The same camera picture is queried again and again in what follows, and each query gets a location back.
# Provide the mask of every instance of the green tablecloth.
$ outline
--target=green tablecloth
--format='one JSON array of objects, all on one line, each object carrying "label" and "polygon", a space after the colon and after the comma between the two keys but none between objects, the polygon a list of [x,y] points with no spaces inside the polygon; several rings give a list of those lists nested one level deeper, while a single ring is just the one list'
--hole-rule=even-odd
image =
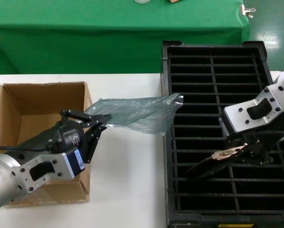
[{"label": "green tablecloth", "polygon": [[249,39],[242,0],[0,0],[0,74],[156,73],[162,40]]}]

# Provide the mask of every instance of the transparent plastic bag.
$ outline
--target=transparent plastic bag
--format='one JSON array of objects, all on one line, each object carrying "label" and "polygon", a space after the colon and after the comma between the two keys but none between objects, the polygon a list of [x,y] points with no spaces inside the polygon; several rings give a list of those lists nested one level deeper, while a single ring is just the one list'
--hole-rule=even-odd
[{"label": "transparent plastic bag", "polygon": [[183,96],[137,99],[100,99],[85,110],[89,115],[111,114],[107,127],[125,127],[149,134],[164,134],[176,110],[183,105]]}]

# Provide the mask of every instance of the white table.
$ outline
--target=white table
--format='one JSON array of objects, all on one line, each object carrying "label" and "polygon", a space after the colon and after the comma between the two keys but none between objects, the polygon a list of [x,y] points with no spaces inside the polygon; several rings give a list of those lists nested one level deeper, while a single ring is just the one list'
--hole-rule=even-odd
[{"label": "white table", "polygon": [[[7,75],[3,83],[85,81],[99,98],[160,96],[159,74]],[[89,203],[0,209],[1,228],[165,228],[162,136],[108,128],[92,159]]]}]

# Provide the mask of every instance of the brown object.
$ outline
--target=brown object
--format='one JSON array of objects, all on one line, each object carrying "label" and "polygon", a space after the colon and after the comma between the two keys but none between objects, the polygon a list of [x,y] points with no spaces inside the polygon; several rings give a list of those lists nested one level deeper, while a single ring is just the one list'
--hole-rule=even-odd
[{"label": "brown object", "polygon": [[[4,84],[0,86],[0,146],[15,146],[52,127],[64,109],[92,104],[87,83]],[[6,207],[89,202],[89,167],[72,180],[50,181],[21,202]]]}]

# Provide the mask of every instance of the green floor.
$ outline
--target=green floor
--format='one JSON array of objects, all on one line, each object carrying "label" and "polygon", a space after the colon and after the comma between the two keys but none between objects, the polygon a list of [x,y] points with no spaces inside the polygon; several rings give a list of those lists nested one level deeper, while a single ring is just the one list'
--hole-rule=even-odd
[{"label": "green floor", "polygon": [[255,8],[250,40],[262,40],[268,52],[270,70],[284,70],[284,0],[244,0]]}]

